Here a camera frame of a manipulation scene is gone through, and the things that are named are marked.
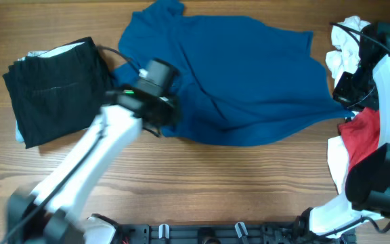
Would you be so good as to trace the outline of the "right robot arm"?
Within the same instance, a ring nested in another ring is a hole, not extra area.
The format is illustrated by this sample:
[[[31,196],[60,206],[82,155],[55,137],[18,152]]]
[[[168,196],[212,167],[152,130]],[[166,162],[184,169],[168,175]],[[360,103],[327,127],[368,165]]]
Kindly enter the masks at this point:
[[[390,24],[377,22],[361,31],[339,23],[335,26],[357,41],[360,55],[357,70],[343,75],[339,83],[346,84],[349,91],[355,84],[371,87],[362,98],[339,98],[355,108],[367,105],[367,97],[376,94],[380,129],[376,149],[356,164],[349,164],[344,191],[296,219],[294,238],[301,238],[303,243],[337,239],[365,222],[381,234],[390,230]]]

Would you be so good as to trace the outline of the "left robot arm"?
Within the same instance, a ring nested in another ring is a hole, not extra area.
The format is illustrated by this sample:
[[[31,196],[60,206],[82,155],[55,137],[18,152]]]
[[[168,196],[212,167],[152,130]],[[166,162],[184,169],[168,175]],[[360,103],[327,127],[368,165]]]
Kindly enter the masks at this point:
[[[81,220],[91,191],[118,154],[143,130],[157,136],[177,119],[170,88],[177,70],[153,59],[135,85],[108,91],[81,140],[59,167],[29,195],[14,192],[7,202],[2,243],[120,243],[118,225],[99,216]]]

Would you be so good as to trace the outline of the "blue polo shirt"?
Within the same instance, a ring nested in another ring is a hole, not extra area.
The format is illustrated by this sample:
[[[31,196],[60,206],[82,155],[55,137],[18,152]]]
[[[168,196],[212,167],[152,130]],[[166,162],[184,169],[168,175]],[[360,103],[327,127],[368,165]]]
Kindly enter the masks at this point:
[[[348,117],[328,91],[325,68],[311,57],[313,34],[246,16],[185,16],[179,1],[134,12],[118,49],[132,59],[114,71],[134,84],[154,58],[177,69],[171,93],[179,119],[166,137],[222,146],[258,146],[324,121]]]

